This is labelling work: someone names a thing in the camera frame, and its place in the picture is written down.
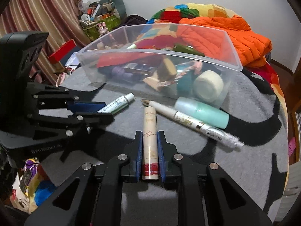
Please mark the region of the white pen gold tip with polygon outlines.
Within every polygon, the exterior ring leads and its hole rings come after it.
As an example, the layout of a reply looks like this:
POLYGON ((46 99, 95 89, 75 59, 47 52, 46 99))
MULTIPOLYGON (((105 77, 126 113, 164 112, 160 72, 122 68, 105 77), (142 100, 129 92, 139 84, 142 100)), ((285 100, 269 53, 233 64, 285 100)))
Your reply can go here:
POLYGON ((235 148, 242 148, 244 146, 244 143, 241 142, 238 137, 229 134, 219 128, 205 124, 204 122, 195 119, 187 114, 184 114, 183 112, 177 111, 173 108, 157 103, 155 101, 150 101, 147 99, 142 99, 141 101, 145 106, 150 106, 155 108, 155 110, 158 113, 169 118, 170 120, 173 120, 200 134, 212 138, 228 148, 235 149, 235 148))

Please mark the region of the cream lipstick tube red base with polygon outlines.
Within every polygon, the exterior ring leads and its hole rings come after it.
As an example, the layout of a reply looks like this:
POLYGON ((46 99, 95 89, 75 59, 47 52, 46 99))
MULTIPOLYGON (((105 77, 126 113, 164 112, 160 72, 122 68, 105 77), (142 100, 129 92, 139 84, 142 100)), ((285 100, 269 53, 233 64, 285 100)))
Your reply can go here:
POLYGON ((154 107, 144 108, 142 179, 159 179, 157 119, 154 107))

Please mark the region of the green white tube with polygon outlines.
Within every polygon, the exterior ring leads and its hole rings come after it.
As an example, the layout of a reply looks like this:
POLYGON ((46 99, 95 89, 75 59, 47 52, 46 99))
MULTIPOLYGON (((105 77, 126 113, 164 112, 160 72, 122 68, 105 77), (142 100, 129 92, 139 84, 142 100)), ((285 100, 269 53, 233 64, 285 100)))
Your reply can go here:
POLYGON ((135 97, 133 93, 122 95, 111 103, 107 104, 105 107, 98 110, 98 113, 116 114, 117 112, 126 108, 130 103, 132 103, 132 101, 134 101, 134 99, 135 97))

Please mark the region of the mint green bottle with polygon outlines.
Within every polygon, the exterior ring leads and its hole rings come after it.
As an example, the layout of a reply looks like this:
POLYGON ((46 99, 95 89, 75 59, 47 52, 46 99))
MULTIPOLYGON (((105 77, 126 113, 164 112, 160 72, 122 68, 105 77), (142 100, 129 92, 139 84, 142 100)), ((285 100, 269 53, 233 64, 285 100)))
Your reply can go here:
POLYGON ((229 123, 230 116, 228 113, 194 99, 179 97, 174 104, 174 108, 205 124, 220 129, 225 129, 229 123))

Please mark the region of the red tea packet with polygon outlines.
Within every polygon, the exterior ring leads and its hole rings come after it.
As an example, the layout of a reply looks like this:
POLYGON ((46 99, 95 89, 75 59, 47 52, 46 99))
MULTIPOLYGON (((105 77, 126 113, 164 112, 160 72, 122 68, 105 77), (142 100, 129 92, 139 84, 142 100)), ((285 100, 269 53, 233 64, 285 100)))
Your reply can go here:
POLYGON ((127 63, 136 62, 138 64, 147 64, 151 66, 159 65, 163 60, 160 54, 152 53, 136 53, 136 52, 116 52, 116 53, 103 53, 97 61, 97 68, 116 66, 127 63))

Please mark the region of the beige tube white cap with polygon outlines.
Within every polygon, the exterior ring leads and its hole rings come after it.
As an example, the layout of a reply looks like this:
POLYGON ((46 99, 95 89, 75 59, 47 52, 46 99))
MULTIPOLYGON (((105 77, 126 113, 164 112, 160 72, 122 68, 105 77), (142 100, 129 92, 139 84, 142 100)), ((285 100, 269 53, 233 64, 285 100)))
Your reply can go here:
POLYGON ((158 87, 160 80, 156 70, 153 72, 151 76, 144 78, 142 81, 149 87, 153 88, 155 91, 157 92, 161 91, 161 88, 158 87))

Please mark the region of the red flat box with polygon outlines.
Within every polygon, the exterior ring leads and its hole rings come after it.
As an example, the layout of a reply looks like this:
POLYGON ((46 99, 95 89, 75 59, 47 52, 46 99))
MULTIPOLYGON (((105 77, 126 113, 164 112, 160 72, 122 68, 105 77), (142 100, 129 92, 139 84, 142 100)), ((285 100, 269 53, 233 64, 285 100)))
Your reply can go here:
POLYGON ((64 43, 58 50, 52 53, 48 60, 51 64, 61 63, 65 65, 67 60, 70 58, 72 53, 75 52, 77 49, 77 45, 73 39, 69 40, 68 42, 64 43))

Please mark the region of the grey black fleece blanket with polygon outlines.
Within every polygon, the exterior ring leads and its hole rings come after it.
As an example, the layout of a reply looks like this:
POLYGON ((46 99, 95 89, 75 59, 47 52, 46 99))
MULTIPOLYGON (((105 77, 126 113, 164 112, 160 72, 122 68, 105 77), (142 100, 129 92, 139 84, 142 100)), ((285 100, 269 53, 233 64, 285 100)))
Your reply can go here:
MULTIPOLYGON (((173 106, 174 100, 148 90, 133 90, 135 100, 117 113, 97 143, 85 142, 65 161, 61 153, 42 160, 41 166, 49 179, 61 185, 85 162, 99 164, 120 154, 143 127, 142 99, 173 106)), ((204 135, 157 116, 157 127, 178 152, 194 162, 218 163, 274 220, 285 189, 288 172, 287 114, 270 84, 261 76, 244 69, 234 72, 222 109, 229 113, 226 131, 244 144, 240 150, 230 150, 204 135)), ((176 225, 178 198, 175 191, 159 183, 123 185, 122 225, 176 225)))

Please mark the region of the cream tape roll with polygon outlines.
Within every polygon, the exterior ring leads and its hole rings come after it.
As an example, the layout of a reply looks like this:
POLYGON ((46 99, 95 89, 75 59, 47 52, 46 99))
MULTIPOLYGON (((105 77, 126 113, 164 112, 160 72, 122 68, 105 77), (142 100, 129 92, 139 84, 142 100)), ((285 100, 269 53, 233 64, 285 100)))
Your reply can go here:
POLYGON ((219 98, 223 87, 221 76, 212 70, 207 70, 194 80, 193 93, 197 98, 212 103, 219 98))

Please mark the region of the pink bunny figure bottle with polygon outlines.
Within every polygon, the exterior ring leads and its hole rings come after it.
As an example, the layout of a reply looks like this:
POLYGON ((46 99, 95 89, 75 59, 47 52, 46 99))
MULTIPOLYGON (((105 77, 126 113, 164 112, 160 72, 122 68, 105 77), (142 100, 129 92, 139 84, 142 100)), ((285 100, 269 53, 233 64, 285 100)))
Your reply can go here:
POLYGON ((108 31, 108 28, 106 27, 106 24, 105 22, 100 22, 98 24, 98 32, 99 32, 99 35, 100 37, 107 34, 109 31, 108 31))

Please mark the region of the clear plastic storage bin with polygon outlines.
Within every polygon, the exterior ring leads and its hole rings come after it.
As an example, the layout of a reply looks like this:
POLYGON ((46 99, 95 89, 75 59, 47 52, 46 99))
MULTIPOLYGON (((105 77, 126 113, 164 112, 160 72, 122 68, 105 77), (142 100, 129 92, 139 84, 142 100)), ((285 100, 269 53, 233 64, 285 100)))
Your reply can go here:
POLYGON ((242 70, 225 31, 188 24, 123 26, 77 53, 92 83, 221 107, 242 70))

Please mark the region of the dark purple clothes pile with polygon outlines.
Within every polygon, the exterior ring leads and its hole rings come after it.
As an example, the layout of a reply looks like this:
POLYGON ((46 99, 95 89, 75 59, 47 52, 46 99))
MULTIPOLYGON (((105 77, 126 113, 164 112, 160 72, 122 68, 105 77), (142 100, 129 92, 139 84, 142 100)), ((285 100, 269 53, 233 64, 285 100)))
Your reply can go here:
POLYGON ((128 16, 124 22, 124 26, 134 26, 134 25, 140 25, 140 24, 147 24, 148 20, 144 19, 143 17, 139 15, 130 15, 128 16))

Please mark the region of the dark green round jar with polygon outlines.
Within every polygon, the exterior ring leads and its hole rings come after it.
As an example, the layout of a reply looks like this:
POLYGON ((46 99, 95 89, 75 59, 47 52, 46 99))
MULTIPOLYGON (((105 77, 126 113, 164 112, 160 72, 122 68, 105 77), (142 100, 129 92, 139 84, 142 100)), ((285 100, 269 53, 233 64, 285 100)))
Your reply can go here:
POLYGON ((190 47, 190 46, 185 46, 185 45, 181 45, 176 43, 173 46, 173 52, 178 52, 178 53, 185 53, 185 54, 192 54, 192 55, 197 55, 197 56, 201 56, 204 57, 204 53, 199 52, 197 50, 195 50, 194 48, 190 47))

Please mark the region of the colourful patchwork blanket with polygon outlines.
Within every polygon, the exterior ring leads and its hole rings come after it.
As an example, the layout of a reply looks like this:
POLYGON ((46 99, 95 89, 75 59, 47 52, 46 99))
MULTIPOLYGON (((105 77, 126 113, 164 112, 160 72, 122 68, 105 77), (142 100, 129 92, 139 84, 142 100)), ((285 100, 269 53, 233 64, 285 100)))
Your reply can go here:
MULTIPOLYGON (((196 17, 224 17, 231 18, 236 14, 234 11, 226 9, 224 7, 214 5, 214 4, 181 4, 174 7, 168 7, 157 12, 149 24, 159 24, 159 23, 174 23, 179 24, 179 21, 183 18, 193 19, 196 17)), ((154 35, 144 38, 143 36, 138 37, 136 45, 138 48, 146 49, 159 49, 168 47, 171 48, 176 42, 184 43, 184 41, 177 36, 177 31, 168 32, 167 35, 155 33, 154 35)), ((252 73, 258 74, 263 79, 265 79, 273 89, 275 95, 278 97, 280 104, 282 105, 284 111, 287 111, 287 106, 285 103, 284 94, 281 90, 279 77, 275 70, 268 63, 268 57, 265 55, 266 64, 259 68, 252 68, 245 66, 252 73)))

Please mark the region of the orange puffer jacket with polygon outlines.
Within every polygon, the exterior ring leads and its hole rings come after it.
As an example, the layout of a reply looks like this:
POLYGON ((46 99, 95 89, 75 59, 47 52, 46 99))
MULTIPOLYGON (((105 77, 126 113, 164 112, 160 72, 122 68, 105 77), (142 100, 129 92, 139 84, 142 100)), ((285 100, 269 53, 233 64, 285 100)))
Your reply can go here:
POLYGON ((177 36, 185 44, 205 56, 229 62, 228 56, 232 50, 222 49, 228 45, 223 41, 228 34, 243 66, 259 68, 266 64, 265 55, 272 50, 271 40, 253 32, 249 24, 238 15, 224 17, 183 18, 177 30, 177 36))

